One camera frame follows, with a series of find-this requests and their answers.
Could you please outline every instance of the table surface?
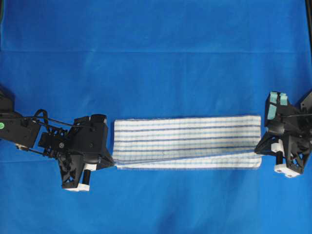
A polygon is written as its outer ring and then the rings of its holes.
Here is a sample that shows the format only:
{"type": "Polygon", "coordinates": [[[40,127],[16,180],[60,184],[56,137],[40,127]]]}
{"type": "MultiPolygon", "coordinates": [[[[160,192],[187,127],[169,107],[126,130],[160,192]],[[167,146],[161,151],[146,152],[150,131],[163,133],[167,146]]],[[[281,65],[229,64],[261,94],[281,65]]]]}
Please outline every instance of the table surface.
{"type": "MultiPolygon", "coordinates": [[[[264,116],[269,91],[311,89],[304,0],[5,0],[0,85],[25,116],[65,122],[264,116]]],[[[0,141],[3,233],[311,233],[312,164],[258,170],[92,173],[61,189],[57,162],[0,141]]]]}

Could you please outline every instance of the white plastic part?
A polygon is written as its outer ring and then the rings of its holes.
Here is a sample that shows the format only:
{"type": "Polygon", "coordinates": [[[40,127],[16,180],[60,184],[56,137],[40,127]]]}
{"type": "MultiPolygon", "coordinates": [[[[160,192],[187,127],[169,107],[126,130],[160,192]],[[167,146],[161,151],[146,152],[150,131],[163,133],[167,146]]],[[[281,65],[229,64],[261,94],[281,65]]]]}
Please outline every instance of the white plastic part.
{"type": "Polygon", "coordinates": [[[96,171],[97,170],[97,165],[96,164],[88,164],[88,163],[86,163],[84,165],[83,170],[96,171]]]}
{"type": "Polygon", "coordinates": [[[278,143],[274,143],[271,145],[271,151],[274,153],[277,153],[279,151],[283,152],[283,157],[285,156],[284,154],[284,146],[283,146],[283,141],[281,139],[278,140],[278,143]]]}
{"type": "MultiPolygon", "coordinates": [[[[281,139],[278,140],[278,143],[274,143],[271,145],[271,150],[274,153],[281,151],[283,152],[283,157],[285,156],[283,141],[281,139]]],[[[289,169],[285,163],[275,165],[274,171],[277,173],[284,173],[285,176],[288,178],[293,178],[293,177],[300,175],[298,172],[295,172],[292,169],[289,169]]]]}
{"type": "Polygon", "coordinates": [[[72,192],[88,192],[90,190],[90,186],[87,184],[78,184],[77,188],[66,189],[72,192]]]}
{"type": "MultiPolygon", "coordinates": [[[[97,169],[96,164],[88,164],[88,163],[86,163],[83,168],[83,170],[89,170],[89,171],[95,171],[96,169],[97,169]]],[[[71,189],[66,189],[66,190],[72,191],[72,192],[88,192],[90,191],[90,185],[79,183],[77,188],[71,188],[71,189]]]]}
{"type": "Polygon", "coordinates": [[[274,171],[276,171],[277,173],[284,173],[285,176],[288,178],[293,178],[293,177],[300,175],[298,172],[295,172],[292,169],[289,169],[285,163],[275,165],[274,171]]]}

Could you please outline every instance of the striped towel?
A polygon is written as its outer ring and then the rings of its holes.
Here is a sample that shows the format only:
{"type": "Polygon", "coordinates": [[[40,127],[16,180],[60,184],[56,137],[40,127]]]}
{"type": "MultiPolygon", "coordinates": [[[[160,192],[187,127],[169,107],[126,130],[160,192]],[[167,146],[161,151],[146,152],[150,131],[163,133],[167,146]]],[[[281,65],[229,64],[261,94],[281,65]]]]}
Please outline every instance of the striped towel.
{"type": "Polygon", "coordinates": [[[260,116],[115,121],[120,169],[258,168],[260,116]]]}

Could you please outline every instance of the wire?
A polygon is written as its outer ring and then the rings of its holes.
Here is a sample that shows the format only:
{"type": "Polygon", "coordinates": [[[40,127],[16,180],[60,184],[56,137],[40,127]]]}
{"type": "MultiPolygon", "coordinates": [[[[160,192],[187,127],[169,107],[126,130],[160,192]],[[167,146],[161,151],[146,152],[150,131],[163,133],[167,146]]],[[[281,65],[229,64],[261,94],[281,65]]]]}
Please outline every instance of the wire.
{"type": "MultiPolygon", "coordinates": [[[[42,116],[44,118],[48,118],[48,112],[44,109],[39,109],[36,111],[36,113],[34,114],[34,116],[38,117],[40,114],[42,114],[42,116]]],[[[47,119],[45,119],[44,121],[44,125],[45,125],[45,128],[48,132],[51,132],[51,129],[50,129],[50,126],[49,126],[49,121],[47,119]]]]}
{"type": "Polygon", "coordinates": [[[47,154],[44,154],[44,153],[41,153],[41,152],[39,152],[39,151],[37,151],[37,150],[32,150],[32,149],[28,149],[30,152],[33,152],[33,153],[36,153],[36,154],[39,154],[39,155],[43,155],[43,156],[49,156],[49,155],[47,155],[47,154]]]}
{"type": "Polygon", "coordinates": [[[54,123],[58,123],[58,124],[62,124],[62,125],[66,125],[69,127],[80,127],[80,128],[81,127],[91,127],[91,126],[86,126],[86,125],[74,125],[74,124],[64,123],[64,122],[61,122],[61,121],[58,121],[58,120],[55,120],[52,118],[47,118],[47,117],[42,117],[42,116],[26,116],[26,117],[11,117],[11,118],[0,117],[1,120],[12,120],[12,119],[31,119],[31,120],[34,120],[36,118],[45,119],[45,120],[48,120],[48,121],[51,121],[54,123]]]}
{"type": "Polygon", "coordinates": [[[310,113],[310,114],[282,115],[282,117],[300,117],[300,116],[312,116],[312,113],[310,113]]]}

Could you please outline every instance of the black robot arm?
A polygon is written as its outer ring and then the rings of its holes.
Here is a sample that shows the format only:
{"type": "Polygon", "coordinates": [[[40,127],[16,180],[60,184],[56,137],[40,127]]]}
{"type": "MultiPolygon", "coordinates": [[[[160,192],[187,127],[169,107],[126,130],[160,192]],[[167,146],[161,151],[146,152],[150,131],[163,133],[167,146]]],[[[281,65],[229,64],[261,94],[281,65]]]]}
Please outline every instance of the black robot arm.
{"type": "Polygon", "coordinates": [[[50,119],[42,109],[34,116],[23,117],[14,111],[13,101],[0,91],[0,138],[15,143],[20,150],[56,159],[64,189],[88,191],[91,171],[114,165],[106,149],[107,133],[105,115],[77,118],[74,124],[50,119]],[[71,128],[65,130],[55,127],[49,121],[71,128]],[[43,152],[32,149],[41,126],[46,128],[38,143],[43,152]]]}
{"type": "Polygon", "coordinates": [[[312,93],[297,109],[286,94],[270,92],[265,127],[267,131],[254,151],[276,156],[274,170],[278,173],[287,177],[302,174],[312,150],[312,93]]]}

